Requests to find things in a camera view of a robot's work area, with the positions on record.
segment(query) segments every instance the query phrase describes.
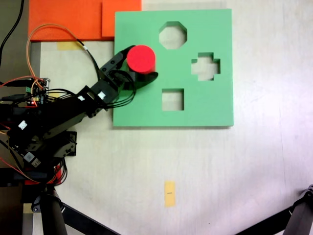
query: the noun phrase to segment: white sticker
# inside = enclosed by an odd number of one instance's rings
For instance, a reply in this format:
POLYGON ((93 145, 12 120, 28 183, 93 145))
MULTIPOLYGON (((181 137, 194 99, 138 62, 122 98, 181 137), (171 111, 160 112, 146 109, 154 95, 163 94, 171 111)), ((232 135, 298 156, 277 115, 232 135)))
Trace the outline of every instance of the white sticker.
POLYGON ((84 101, 84 100, 85 100, 85 98, 83 98, 81 95, 78 96, 78 98, 79 98, 81 101, 84 101))
POLYGON ((31 152, 26 153, 26 155, 24 156, 24 159, 28 162, 31 162, 31 160, 34 159, 34 155, 31 152))
POLYGON ((36 158, 31 164, 32 164, 34 167, 37 167, 37 166, 39 166, 40 163, 41 163, 41 162, 39 161, 39 159, 36 158))
POLYGON ((26 121, 22 121, 22 122, 19 124, 19 128, 21 128, 22 130, 24 130, 25 127, 27 127, 27 123, 26 123, 26 121))
POLYGON ((104 94, 103 92, 99 92, 98 96, 100 97, 100 99, 104 99, 104 97, 106 97, 106 94, 104 94))

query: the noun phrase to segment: robotic arm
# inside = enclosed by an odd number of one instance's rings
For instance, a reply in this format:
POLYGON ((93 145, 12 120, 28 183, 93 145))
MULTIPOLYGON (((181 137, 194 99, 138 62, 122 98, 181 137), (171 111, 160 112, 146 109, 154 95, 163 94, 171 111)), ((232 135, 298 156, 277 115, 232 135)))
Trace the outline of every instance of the robotic arm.
POLYGON ((96 116, 102 109, 130 103, 137 89, 157 78, 157 72, 141 74, 131 69, 122 70, 127 68, 127 54, 133 47, 117 53, 98 71, 101 79, 91 88, 85 86, 78 94, 36 108, 0 105, 0 123, 6 123, 11 128, 7 132, 9 145, 23 157, 28 168, 45 172, 59 164, 65 156, 75 156, 76 133, 67 129, 87 116, 96 116), (122 90, 132 91, 132 94, 118 100, 122 90))

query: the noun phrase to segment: white table surface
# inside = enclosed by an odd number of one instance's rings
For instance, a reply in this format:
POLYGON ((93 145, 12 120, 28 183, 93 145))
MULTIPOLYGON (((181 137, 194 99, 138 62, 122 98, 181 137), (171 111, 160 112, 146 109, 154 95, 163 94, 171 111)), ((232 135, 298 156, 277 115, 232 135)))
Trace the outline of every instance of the white table surface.
MULTIPOLYGON (((313 183, 313 1, 142 5, 232 9, 235 125, 117 129, 102 111, 75 126, 77 156, 67 158, 60 198, 122 235, 233 235, 292 205, 313 183), (170 208, 168 180, 176 182, 170 208)), ((86 44, 100 66, 113 56, 113 42, 86 44)), ((42 43, 40 67, 51 88, 78 92, 96 82, 83 51, 56 43, 42 43)), ((39 214, 34 234, 42 234, 39 214)))

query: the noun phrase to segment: tape strip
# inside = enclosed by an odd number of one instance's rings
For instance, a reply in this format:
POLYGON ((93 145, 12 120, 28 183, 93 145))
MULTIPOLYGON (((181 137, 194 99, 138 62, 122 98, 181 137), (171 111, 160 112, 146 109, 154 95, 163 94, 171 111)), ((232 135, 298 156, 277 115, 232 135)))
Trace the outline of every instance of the tape strip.
POLYGON ((165 181, 164 192, 165 192, 165 207, 175 206, 176 204, 175 182, 165 181))
POLYGON ((57 42, 57 50, 83 50, 79 42, 57 42))

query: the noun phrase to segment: black tripod leg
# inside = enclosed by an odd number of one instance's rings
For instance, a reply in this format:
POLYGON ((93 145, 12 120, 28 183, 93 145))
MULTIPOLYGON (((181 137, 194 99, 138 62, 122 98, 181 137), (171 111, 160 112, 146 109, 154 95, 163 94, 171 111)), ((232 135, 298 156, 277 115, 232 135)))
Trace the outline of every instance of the black tripod leg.
POLYGON ((307 201, 298 204, 283 235, 309 235, 313 222, 313 209, 307 201))
POLYGON ((40 201, 44 235, 67 235, 59 200, 43 195, 40 201))
POLYGON ((285 229, 292 210, 289 207, 236 235, 275 235, 285 229))

